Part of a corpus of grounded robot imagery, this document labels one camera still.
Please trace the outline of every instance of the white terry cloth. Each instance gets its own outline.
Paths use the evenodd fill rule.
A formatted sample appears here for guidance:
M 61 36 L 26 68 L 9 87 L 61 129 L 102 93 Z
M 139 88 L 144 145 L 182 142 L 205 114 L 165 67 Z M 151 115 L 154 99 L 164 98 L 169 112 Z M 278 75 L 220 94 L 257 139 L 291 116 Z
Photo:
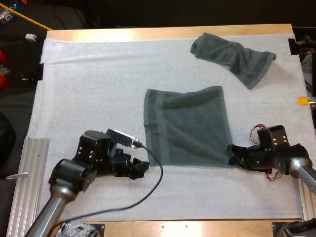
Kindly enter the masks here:
M 120 43 L 71 43 L 47 39 L 43 48 L 43 81 L 38 82 L 29 137 L 50 139 L 42 208 L 50 197 L 48 179 L 63 158 L 72 159 L 86 130 L 117 129 L 145 143 L 143 102 L 148 88 L 188 92 L 221 85 L 233 143 L 253 145 L 251 128 L 284 125 L 289 143 L 301 143 L 315 161 L 316 146 L 305 96 L 299 57 L 290 55 L 293 34 L 228 37 L 244 47 L 270 51 L 276 60 L 253 89 L 248 90 L 223 66 L 195 58 L 195 39 Z M 124 149 L 146 160 L 144 150 Z M 161 185 L 141 205 L 127 211 L 85 220 L 172 220 L 300 217 L 295 180 L 274 182 L 264 173 L 214 167 L 165 166 Z M 143 179 L 100 177 L 69 203 L 62 218 L 122 207 L 142 198 L 159 178 L 159 167 Z

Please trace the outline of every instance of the wooden board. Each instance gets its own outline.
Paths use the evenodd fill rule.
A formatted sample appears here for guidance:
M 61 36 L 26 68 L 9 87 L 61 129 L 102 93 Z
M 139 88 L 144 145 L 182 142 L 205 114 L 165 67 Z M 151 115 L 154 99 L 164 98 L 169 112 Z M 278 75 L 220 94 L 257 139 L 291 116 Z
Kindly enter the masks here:
M 162 40 L 194 38 L 204 32 L 217 36 L 246 36 L 292 33 L 291 24 L 197 26 L 169 28 L 129 28 L 48 31 L 47 38 L 77 42 L 127 42 L 137 40 Z
M 91 222 L 105 225 L 105 237 L 271 237 L 272 222 L 244 221 L 127 221 Z

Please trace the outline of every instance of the gray towel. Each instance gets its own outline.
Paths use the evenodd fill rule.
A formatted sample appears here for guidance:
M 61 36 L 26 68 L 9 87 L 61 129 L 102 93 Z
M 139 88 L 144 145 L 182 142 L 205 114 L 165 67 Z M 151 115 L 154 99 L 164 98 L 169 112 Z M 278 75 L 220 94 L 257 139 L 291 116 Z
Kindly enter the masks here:
M 191 53 L 197 58 L 230 66 L 230 71 L 248 89 L 258 84 L 276 59 L 274 53 L 244 48 L 240 43 L 208 33 L 194 41 Z
M 232 139 L 221 86 L 184 94 L 147 90 L 144 127 L 146 144 L 162 164 L 231 167 L 227 146 Z

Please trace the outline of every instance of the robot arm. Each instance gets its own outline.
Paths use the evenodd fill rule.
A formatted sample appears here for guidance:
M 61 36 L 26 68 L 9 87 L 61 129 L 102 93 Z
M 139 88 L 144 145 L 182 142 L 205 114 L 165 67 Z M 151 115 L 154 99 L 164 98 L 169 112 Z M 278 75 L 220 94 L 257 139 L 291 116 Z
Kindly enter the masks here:
M 138 142 L 114 130 L 107 133 L 86 131 L 80 137 L 78 149 L 72 160 L 63 159 L 54 167 L 49 179 L 51 197 L 25 237 L 46 237 L 59 220 L 67 203 L 85 192 L 97 175 L 143 178 L 149 163 L 116 148 L 117 143 L 133 146 Z

